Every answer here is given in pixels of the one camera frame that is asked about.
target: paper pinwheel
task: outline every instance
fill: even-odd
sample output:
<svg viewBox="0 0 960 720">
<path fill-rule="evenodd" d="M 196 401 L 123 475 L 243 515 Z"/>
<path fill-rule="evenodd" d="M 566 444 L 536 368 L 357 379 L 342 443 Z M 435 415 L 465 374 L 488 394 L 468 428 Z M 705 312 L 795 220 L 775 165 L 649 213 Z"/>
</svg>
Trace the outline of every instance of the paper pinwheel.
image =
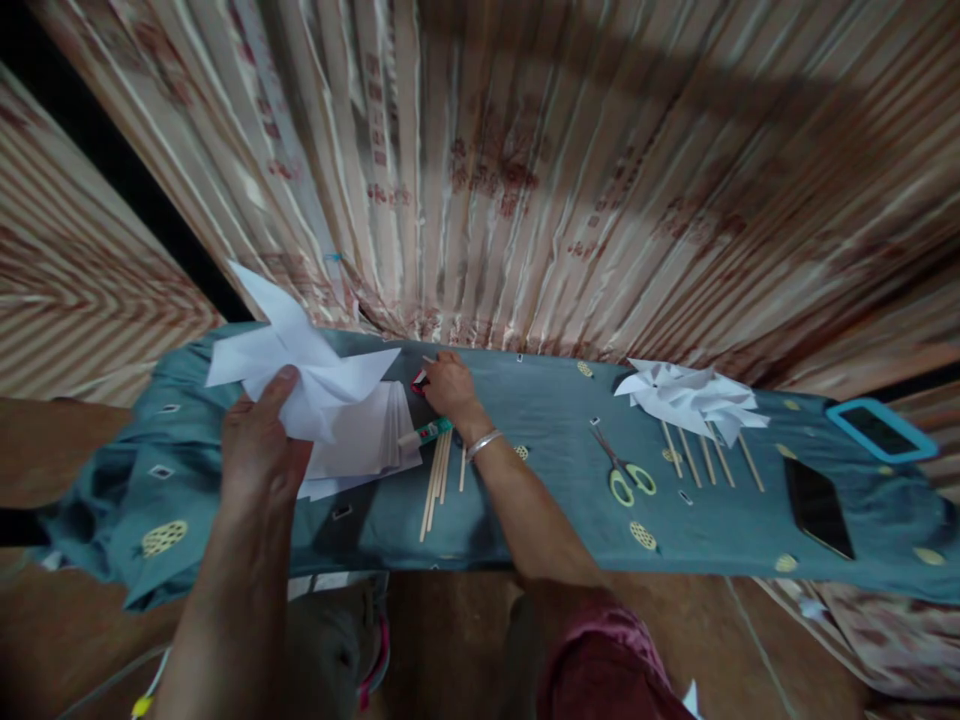
<svg viewBox="0 0 960 720">
<path fill-rule="evenodd" d="M 335 408 L 365 400 L 400 349 L 341 358 L 290 295 L 235 262 L 230 267 L 270 325 L 214 343 L 206 386 L 239 380 L 247 395 L 259 400 L 281 367 L 295 365 L 300 381 L 280 421 L 292 438 L 332 442 Z"/>
<path fill-rule="evenodd" d="M 667 362 L 633 360 L 637 369 L 620 383 L 614 395 L 629 395 L 655 418 L 684 430 L 713 437 L 707 422 L 717 426 L 727 447 L 733 447 L 742 427 L 767 427 L 770 418 L 750 412 L 757 407 L 753 390 L 724 377 L 713 368 L 693 370 Z"/>
</svg>

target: hand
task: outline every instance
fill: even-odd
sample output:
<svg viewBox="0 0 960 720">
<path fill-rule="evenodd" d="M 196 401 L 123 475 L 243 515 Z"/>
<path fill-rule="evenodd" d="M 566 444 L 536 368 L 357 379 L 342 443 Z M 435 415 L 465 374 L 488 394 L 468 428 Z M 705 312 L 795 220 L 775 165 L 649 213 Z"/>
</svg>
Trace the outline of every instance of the hand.
<svg viewBox="0 0 960 720">
<path fill-rule="evenodd" d="M 290 440 L 280 408 L 300 379 L 297 369 L 280 369 L 254 403 L 246 393 L 223 421 L 224 505 L 259 504 L 271 498 L 294 501 L 313 443 Z"/>
<path fill-rule="evenodd" d="M 468 445 L 493 429 L 473 389 L 470 370 L 458 353 L 437 353 L 437 362 L 427 365 L 424 371 L 430 380 L 423 388 L 427 402 L 450 419 Z"/>
</svg>

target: blue phone case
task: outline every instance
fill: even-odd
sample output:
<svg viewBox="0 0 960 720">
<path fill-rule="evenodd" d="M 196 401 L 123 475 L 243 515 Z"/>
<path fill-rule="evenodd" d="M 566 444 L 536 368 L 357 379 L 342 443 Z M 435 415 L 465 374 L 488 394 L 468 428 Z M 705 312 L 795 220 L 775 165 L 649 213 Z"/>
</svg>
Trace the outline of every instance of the blue phone case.
<svg viewBox="0 0 960 720">
<path fill-rule="evenodd" d="M 843 418 L 843 413 L 855 408 L 863 408 L 864 410 L 869 411 L 876 418 L 897 431 L 912 445 L 916 446 L 917 449 L 910 450 L 909 452 L 898 453 L 896 455 L 891 455 L 885 452 L 883 448 L 860 432 L 856 426 L 847 422 Z M 847 433 L 847 435 L 865 447 L 871 455 L 890 465 L 916 462 L 917 460 L 926 460 L 927 458 L 936 457 L 936 455 L 940 452 L 937 444 L 931 440 L 929 436 L 925 435 L 923 432 L 908 423 L 882 402 L 879 400 L 874 400 L 873 398 L 857 398 L 855 400 L 848 400 L 847 402 L 834 405 L 831 408 L 827 408 L 826 415 L 831 421 L 833 421 L 834 424 L 839 426 L 841 430 Z"/>
</svg>

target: silver bracelet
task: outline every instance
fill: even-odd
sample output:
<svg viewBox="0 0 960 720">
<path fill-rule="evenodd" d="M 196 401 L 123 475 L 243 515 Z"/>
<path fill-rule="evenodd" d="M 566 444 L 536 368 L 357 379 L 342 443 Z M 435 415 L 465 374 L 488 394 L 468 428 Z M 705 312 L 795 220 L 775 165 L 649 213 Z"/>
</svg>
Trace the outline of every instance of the silver bracelet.
<svg viewBox="0 0 960 720">
<path fill-rule="evenodd" d="M 494 430 L 488 435 L 484 435 L 482 438 L 477 440 L 468 450 L 467 450 L 467 462 L 473 462 L 474 456 L 481 450 L 483 450 L 487 445 L 492 443 L 498 437 L 503 437 L 503 433 L 499 430 Z"/>
</svg>

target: smartphone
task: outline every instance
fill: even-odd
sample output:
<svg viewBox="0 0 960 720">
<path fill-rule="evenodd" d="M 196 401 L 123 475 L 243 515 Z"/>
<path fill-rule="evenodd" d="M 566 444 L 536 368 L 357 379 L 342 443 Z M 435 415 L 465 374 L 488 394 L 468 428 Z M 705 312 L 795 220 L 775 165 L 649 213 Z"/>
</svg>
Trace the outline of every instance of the smartphone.
<svg viewBox="0 0 960 720">
<path fill-rule="evenodd" d="M 836 486 L 830 478 L 797 460 L 785 458 L 784 462 L 797 527 L 837 555 L 856 559 Z"/>
</svg>

